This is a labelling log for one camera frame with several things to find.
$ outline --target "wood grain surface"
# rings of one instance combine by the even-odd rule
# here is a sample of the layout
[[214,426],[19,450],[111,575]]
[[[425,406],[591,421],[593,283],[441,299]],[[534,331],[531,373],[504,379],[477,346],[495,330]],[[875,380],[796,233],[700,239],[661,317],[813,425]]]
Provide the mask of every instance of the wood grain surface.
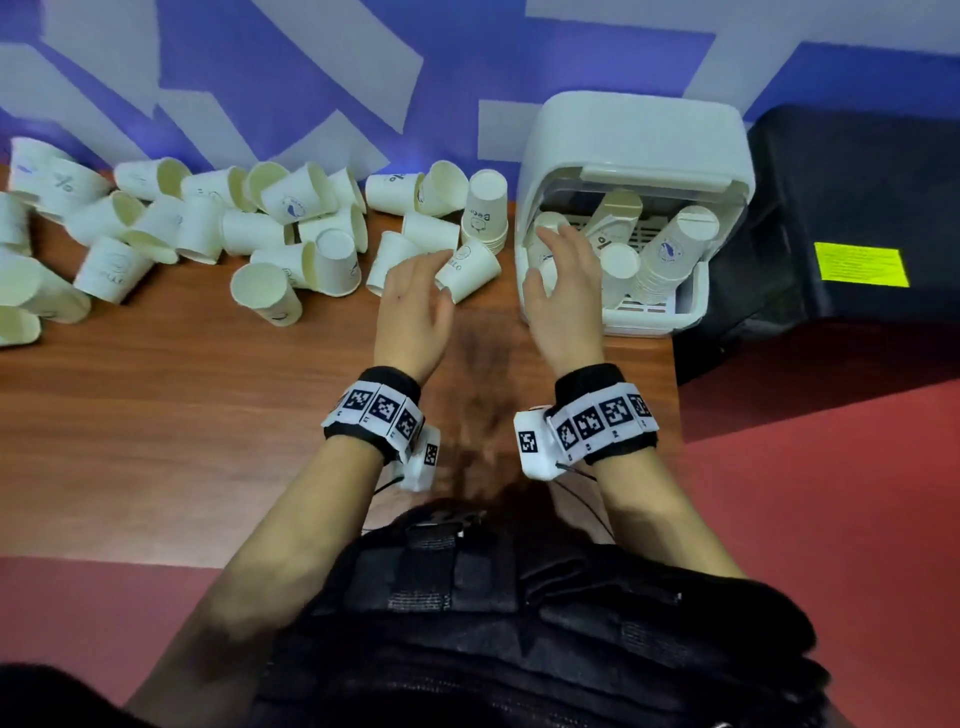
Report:
[[[371,213],[366,278],[380,233]],[[32,220],[35,255],[72,280],[85,248]],[[503,275],[458,306],[421,407],[441,428],[435,493],[495,497],[521,479],[513,416],[553,401],[520,319],[513,241]],[[0,554],[221,567],[323,439],[320,423],[371,364],[379,299],[300,292],[303,317],[273,328],[228,286],[245,258],[157,265],[124,305],[0,351]],[[669,339],[609,338],[608,355],[681,445]],[[381,516],[424,497],[392,488]]]

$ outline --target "white grate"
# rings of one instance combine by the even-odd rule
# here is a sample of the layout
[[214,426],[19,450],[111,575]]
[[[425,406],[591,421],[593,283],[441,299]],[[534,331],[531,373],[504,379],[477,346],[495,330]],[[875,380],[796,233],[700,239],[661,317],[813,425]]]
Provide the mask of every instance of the white grate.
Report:
[[[589,222],[589,218],[582,215],[566,215],[567,220],[577,230],[582,230],[584,225]],[[638,253],[642,251],[647,243],[657,237],[657,234],[666,227],[670,221],[668,217],[650,217],[646,220],[640,220],[633,233],[630,235],[628,243],[630,247]],[[677,293],[670,295],[664,303],[646,304],[634,301],[630,295],[623,300],[623,303],[616,309],[618,311],[639,311],[641,313],[676,313],[677,312]]]

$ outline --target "yellow label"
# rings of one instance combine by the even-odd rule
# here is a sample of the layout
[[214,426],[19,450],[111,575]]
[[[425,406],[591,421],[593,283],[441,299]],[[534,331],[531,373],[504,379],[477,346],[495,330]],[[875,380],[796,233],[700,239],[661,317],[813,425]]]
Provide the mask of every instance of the yellow label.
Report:
[[840,243],[814,243],[813,247],[823,280],[910,287],[900,251],[895,248],[867,248]]

